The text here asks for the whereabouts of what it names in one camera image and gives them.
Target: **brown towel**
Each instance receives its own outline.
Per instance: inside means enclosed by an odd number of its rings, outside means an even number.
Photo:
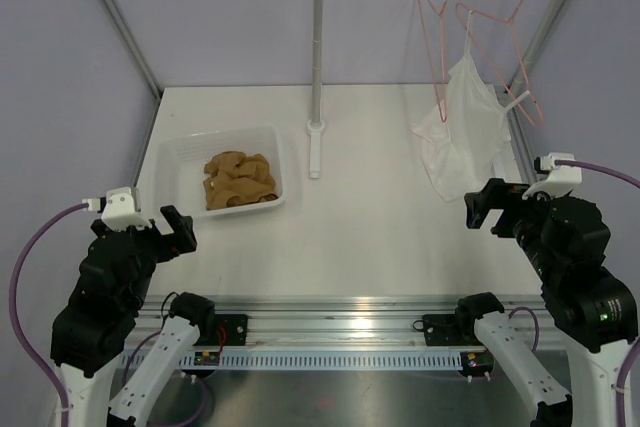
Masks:
[[[269,202],[278,198],[269,162],[260,154],[223,152],[204,166],[207,210]]]

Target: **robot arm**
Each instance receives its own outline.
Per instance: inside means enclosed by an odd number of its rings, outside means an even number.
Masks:
[[[515,238],[540,277],[545,306],[562,332],[573,395],[563,401],[566,391],[550,383],[553,379],[518,337],[500,334],[510,327],[492,294],[461,299],[456,318],[460,330],[480,340],[503,365],[530,412],[536,413],[532,426],[614,427],[612,386],[638,336],[636,303],[602,265],[610,232],[600,211],[569,196],[581,181],[580,169],[557,166],[558,158],[573,156],[540,159],[539,170],[549,175],[533,186],[491,179],[481,192],[467,194],[465,203],[470,229],[480,228],[491,209],[503,210],[491,232]],[[632,418],[630,402],[626,409]]]
[[[69,395],[70,427],[141,427],[178,359],[202,336],[214,334],[214,304],[188,293],[174,299],[158,342],[109,403],[118,359],[156,265],[194,252],[197,242],[192,219],[173,206],[161,209],[173,229],[162,235],[140,214],[135,189],[86,202],[89,210],[103,210],[91,226],[98,238],[80,265],[68,305],[54,321],[51,358]]]

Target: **white plastic tray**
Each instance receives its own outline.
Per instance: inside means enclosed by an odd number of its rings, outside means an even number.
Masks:
[[[264,155],[276,181],[276,200],[219,210],[206,209],[206,196],[202,186],[206,178],[204,165],[214,155],[229,150],[242,151],[247,155]],[[159,212],[164,205],[174,205],[182,215],[194,218],[270,209],[285,201],[284,179],[282,142],[278,129],[273,125],[220,130],[165,140],[158,146],[153,208],[155,212]]]

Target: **white tabletop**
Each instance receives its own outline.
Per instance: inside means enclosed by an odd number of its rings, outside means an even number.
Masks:
[[[467,230],[464,202],[433,190],[409,131],[435,105],[431,86],[325,86],[323,96],[322,178],[310,180],[308,87],[166,89],[138,182],[146,213],[160,142],[247,125],[280,129],[288,193],[261,214],[196,220],[197,252],[159,265],[149,294],[539,294],[515,241],[489,233],[496,216]],[[510,149],[503,161],[519,181]]]

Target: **metal floor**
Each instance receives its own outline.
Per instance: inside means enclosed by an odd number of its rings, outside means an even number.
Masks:
[[[539,358],[569,388],[565,355],[542,352]],[[453,372],[220,371],[206,383],[207,408],[193,426],[525,427],[531,420],[507,380],[469,385]],[[188,418],[199,392],[182,379],[171,381],[150,420]]]

